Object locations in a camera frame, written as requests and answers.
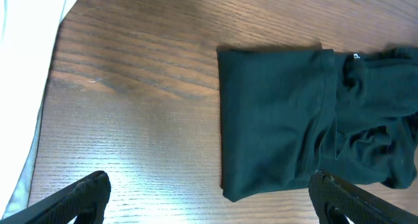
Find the folded black cloth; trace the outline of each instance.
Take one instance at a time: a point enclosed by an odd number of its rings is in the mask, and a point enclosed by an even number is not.
[[[222,188],[231,201],[321,169],[407,188],[417,175],[418,49],[218,52]]]

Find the white fabric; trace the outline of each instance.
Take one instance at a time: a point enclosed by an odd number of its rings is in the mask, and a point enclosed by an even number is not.
[[[59,23],[76,0],[0,0],[0,217],[25,164]]]

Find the wooden surface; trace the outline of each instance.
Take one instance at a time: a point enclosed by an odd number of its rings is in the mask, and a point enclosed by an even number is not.
[[[105,223],[317,223],[307,190],[222,197],[216,48],[418,44],[418,0],[78,0],[57,36],[30,203],[105,170]],[[373,194],[418,214],[418,183]]]

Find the brown wood grain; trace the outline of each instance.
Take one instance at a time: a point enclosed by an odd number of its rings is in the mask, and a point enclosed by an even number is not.
[[[61,24],[30,203],[95,170],[105,223],[317,223],[306,189],[231,203],[216,48],[418,44],[418,0],[78,0]],[[418,215],[418,183],[365,187]]]

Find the white sheet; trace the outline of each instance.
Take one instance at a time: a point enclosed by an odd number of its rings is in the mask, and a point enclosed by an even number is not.
[[[59,23],[76,0],[0,0],[0,217],[25,164]]]

